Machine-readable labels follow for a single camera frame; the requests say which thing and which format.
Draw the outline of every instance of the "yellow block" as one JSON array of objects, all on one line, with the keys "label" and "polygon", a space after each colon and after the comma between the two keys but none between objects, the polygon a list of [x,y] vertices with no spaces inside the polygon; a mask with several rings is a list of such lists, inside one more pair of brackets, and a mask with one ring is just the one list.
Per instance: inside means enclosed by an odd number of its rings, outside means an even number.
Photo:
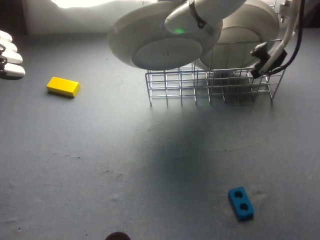
[{"label": "yellow block", "polygon": [[76,81],[54,76],[46,87],[49,92],[75,97],[80,89],[80,84]]}]

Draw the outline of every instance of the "metal wire basket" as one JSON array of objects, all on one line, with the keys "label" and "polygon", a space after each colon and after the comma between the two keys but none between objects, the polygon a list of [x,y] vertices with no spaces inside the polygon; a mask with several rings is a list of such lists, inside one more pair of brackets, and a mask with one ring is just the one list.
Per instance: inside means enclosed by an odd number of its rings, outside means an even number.
[{"label": "metal wire basket", "polygon": [[[277,0],[270,7],[275,9]],[[268,41],[280,43],[281,39]],[[261,42],[228,42],[218,43],[223,45],[235,44],[257,45]],[[153,99],[193,97],[197,103],[198,98],[206,97],[212,103],[215,97],[223,97],[225,103],[249,99],[253,100],[259,94],[269,94],[273,100],[278,87],[283,79],[285,71],[279,74],[263,75],[254,79],[251,75],[252,67],[226,68],[214,70],[202,70],[193,62],[187,66],[165,71],[148,70],[145,74],[145,82],[150,105]]]}]

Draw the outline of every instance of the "blue block with two holes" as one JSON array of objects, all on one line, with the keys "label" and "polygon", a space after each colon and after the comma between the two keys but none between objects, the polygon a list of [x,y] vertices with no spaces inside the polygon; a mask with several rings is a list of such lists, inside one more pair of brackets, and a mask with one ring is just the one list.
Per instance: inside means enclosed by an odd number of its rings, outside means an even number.
[{"label": "blue block with two holes", "polygon": [[254,217],[255,210],[243,186],[229,190],[228,197],[239,221],[247,221]]}]

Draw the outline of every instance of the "gray table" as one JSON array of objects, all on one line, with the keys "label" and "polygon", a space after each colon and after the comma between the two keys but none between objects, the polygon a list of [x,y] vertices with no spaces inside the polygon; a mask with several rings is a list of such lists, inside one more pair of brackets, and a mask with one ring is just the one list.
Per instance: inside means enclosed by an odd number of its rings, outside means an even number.
[{"label": "gray table", "polygon": [[[151,108],[145,72],[105,35],[16,38],[26,76],[0,80],[0,240],[319,239],[319,39],[305,31],[273,104]],[[52,76],[80,82],[77,97],[47,94]],[[237,186],[253,221],[234,216]]]}]

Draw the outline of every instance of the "white cable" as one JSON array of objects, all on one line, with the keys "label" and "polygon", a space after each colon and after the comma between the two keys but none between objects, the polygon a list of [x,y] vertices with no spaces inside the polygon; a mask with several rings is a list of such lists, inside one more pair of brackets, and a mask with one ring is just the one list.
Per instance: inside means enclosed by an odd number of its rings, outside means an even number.
[{"label": "white cable", "polygon": [[281,55],[288,42],[291,40],[293,33],[296,28],[296,21],[299,17],[299,8],[300,8],[301,0],[293,0],[291,3],[291,14],[289,17],[289,23],[285,31],[284,38],[279,46],[275,49],[269,60],[265,63],[265,65],[260,69],[259,73],[261,75],[265,74],[271,65],[278,59]]}]

